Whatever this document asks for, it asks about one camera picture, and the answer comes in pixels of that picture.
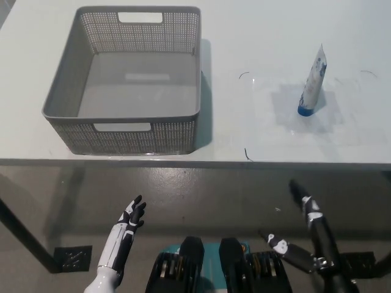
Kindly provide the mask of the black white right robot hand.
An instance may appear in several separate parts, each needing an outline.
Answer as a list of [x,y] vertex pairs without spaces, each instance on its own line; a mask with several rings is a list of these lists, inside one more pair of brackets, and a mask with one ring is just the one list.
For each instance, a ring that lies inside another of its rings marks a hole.
[[292,244],[272,232],[260,231],[260,236],[280,258],[305,273],[339,273],[342,270],[342,262],[325,215],[315,199],[297,181],[292,179],[289,188],[293,201],[305,219],[314,252]]

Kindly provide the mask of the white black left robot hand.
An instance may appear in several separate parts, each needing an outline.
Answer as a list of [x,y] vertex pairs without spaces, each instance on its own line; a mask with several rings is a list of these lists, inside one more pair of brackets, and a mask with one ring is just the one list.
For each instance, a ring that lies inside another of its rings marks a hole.
[[123,275],[125,264],[134,241],[135,233],[144,221],[146,202],[141,203],[138,195],[122,212],[117,223],[112,227],[98,262],[99,267],[107,267],[118,275]]

